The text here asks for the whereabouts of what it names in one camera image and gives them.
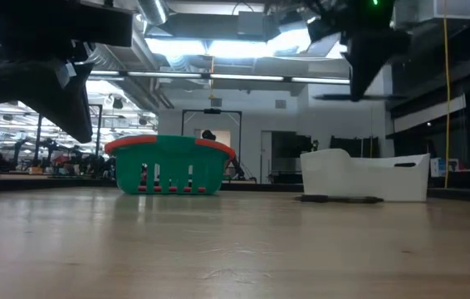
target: green basket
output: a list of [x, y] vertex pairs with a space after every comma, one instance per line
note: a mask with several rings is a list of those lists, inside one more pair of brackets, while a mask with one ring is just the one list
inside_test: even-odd
[[[121, 138], [107, 144], [105, 152], [115, 156], [117, 185], [128, 194], [214, 194], [226, 163], [235, 156], [233, 149], [216, 141], [170, 135]], [[146, 186], [140, 186], [145, 164]]]

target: yellow cable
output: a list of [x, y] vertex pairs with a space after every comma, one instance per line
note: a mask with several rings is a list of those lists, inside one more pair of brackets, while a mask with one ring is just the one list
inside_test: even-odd
[[443, 43], [445, 45], [445, 79], [448, 87], [448, 114], [446, 117], [445, 130], [445, 188], [449, 182], [449, 122], [451, 120], [449, 113], [451, 112], [451, 78], [449, 76], [449, 38], [448, 38], [448, 0], [443, 0]]
[[374, 158], [374, 103], [371, 104], [371, 123], [370, 123], [370, 158]]

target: floor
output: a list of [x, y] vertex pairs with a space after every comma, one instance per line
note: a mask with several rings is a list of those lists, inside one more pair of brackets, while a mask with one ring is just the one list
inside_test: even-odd
[[0, 298], [400, 297], [470, 297], [470, 203], [0, 194]]

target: ceiling light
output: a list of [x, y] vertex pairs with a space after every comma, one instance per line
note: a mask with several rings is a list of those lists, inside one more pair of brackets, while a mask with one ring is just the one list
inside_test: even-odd
[[89, 76], [89, 80], [95, 81], [124, 81], [124, 77], [108, 77], [108, 76]]
[[118, 71], [92, 71], [92, 76], [118, 76]]
[[337, 85], [349, 85], [349, 79], [339, 78], [309, 78], [309, 77], [293, 77], [292, 82], [295, 83], [315, 83], [315, 84], [337, 84]]
[[139, 118], [139, 124], [140, 124], [140, 125], [146, 125], [146, 124], [148, 124], [148, 121], [147, 121], [146, 117], [141, 116], [141, 117]]
[[115, 109], [122, 109], [124, 107], [124, 104], [122, 103], [122, 99], [119, 97], [116, 97], [113, 99], [113, 108]]
[[10, 129], [25, 129], [25, 130], [37, 129], [37, 125], [2, 125], [0, 124], [0, 127], [10, 128]]
[[156, 54], [182, 56], [182, 55], [204, 55], [205, 47], [202, 41], [178, 40], [178, 39], [155, 39], [145, 38], [149, 49]]
[[251, 80], [251, 81], [283, 81], [282, 76], [252, 76], [252, 75], [229, 75], [229, 74], [211, 74], [211, 79], [232, 79], [232, 80]]
[[146, 76], [156, 78], [182, 78], [182, 79], [199, 79], [201, 74], [193, 73], [176, 73], [176, 72], [162, 72], [162, 71], [129, 71], [129, 76]]
[[283, 32], [267, 43], [269, 50], [272, 52], [296, 48], [296, 53], [300, 53], [307, 50], [310, 45], [311, 38], [306, 28]]
[[208, 54], [221, 58], [259, 58], [273, 56], [264, 42], [214, 41]]

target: wall vent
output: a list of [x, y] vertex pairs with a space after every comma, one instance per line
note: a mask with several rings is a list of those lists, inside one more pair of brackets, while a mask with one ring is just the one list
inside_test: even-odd
[[221, 98], [212, 98], [211, 99], [211, 106], [220, 108], [222, 107], [222, 99]]
[[286, 100], [276, 100], [276, 109], [286, 109]]

